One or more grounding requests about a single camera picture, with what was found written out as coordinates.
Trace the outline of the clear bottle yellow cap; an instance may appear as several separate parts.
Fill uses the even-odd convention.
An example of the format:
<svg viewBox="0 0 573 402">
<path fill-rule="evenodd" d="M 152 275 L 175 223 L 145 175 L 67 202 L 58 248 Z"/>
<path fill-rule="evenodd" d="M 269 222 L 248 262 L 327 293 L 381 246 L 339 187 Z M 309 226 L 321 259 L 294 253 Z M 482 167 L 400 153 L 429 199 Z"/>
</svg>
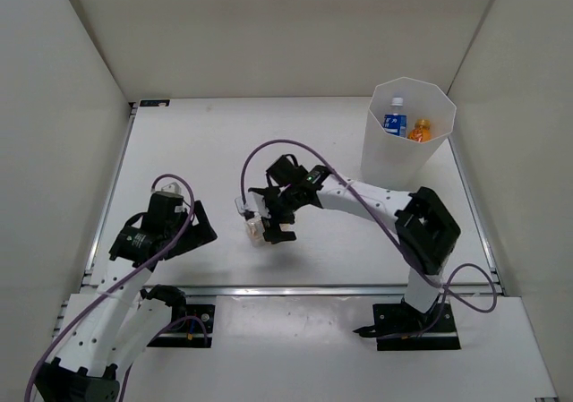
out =
<svg viewBox="0 0 573 402">
<path fill-rule="evenodd" d="M 246 234 L 253 246 L 260 247 L 267 243 L 264 238 L 265 227 L 259 215 L 246 219 L 244 224 Z"/>
</svg>

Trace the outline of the blue label water bottle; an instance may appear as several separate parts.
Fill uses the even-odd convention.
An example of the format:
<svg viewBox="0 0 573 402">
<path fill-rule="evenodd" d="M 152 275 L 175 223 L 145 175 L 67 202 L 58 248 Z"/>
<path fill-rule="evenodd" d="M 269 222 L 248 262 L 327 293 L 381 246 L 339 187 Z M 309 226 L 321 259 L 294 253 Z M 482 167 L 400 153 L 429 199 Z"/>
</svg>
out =
<svg viewBox="0 0 573 402">
<path fill-rule="evenodd" d="M 407 116 L 404 113 L 404 100 L 394 97 L 391 100 L 389 112 L 384 116 L 382 128 L 388 134 L 405 138 L 407 128 Z"/>
</svg>

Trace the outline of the orange label juice bottle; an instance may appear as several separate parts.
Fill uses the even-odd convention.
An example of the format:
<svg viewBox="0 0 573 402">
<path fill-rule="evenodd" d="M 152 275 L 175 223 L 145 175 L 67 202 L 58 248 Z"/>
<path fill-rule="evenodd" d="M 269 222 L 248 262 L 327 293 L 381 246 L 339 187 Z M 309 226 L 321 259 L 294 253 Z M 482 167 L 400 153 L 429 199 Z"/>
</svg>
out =
<svg viewBox="0 0 573 402">
<path fill-rule="evenodd" d="M 415 122 L 414 128 L 407 135 L 407 138 L 419 143 L 430 141 L 432 139 L 431 127 L 432 124 L 429 120 L 418 119 Z"/>
</svg>

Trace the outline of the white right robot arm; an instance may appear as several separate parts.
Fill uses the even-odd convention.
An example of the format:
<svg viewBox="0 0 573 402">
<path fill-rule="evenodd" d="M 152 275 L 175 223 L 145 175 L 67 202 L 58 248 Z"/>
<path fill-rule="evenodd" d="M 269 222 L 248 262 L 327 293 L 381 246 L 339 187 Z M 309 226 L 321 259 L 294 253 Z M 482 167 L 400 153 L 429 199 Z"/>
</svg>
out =
<svg viewBox="0 0 573 402">
<path fill-rule="evenodd" d="M 308 170 L 292 154 L 281 156 L 266 171 L 268 186 L 260 191 L 263 238 L 271 244 L 290 242 L 295 233 L 283 226 L 295 223 L 295 213 L 306 206 L 335 210 L 380 224 L 398 243 L 410 266 L 402 319 L 421 330 L 435 316 L 443 268 L 461 229 L 440 200 L 426 187 L 415 192 L 393 191 L 357 182 L 317 165 Z"/>
</svg>

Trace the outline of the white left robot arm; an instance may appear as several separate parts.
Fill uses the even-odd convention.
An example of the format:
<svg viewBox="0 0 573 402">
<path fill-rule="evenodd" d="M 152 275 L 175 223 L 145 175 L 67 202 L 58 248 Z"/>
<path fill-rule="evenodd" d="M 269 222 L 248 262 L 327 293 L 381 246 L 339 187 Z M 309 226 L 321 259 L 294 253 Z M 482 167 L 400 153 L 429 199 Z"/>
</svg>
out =
<svg viewBox="0 0 573 402">
<path fill-rule="evenodd" d="M 178 330 L 188 319 L 182 290 L 146 288 L 162 261 L 215 241 L 205 209 L 190 209 L 182 195 L 154 192 L 146 211 L 129 218 L 109 250 L 104 277 L 85 309 L 61 332 L 33 384 L 45 401 L 115 401 L 135 358 L 156 336 Z"/>
</svg>

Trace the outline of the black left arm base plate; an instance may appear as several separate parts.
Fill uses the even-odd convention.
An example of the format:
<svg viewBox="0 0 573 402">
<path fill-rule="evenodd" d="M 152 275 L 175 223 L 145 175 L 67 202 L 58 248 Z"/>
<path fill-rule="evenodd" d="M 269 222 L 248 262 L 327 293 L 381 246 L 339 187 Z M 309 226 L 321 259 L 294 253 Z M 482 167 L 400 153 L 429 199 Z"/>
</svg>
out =
<svg viewBox="0 0 573 402">
<path fill-rule="evenodd" d="M 169 327 L 148 343 L 148 347 L 198 348 L 212 347 L 215 304 L 188 300 L 176 287 L 157 285 L 140 291 L 143 300 L 159 300 L 171 312 Z"/>
</svg>

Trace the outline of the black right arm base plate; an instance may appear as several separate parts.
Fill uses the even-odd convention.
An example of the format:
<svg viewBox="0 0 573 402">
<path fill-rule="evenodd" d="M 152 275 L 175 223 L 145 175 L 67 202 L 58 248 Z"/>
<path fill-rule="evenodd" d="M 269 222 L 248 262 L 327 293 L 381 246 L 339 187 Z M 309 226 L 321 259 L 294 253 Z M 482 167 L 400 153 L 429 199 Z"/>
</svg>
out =
<svg viewBox="0 0 573 402">
<path fill-rule="evenodd" d="M 452 351 L 461 344 L 451 305 L 435 304 L 420 313 L 406 303 L 374 304 L 374 323 L 355 329 L 360 338 L 376 340 L 378 351 Z"/>
</svg>

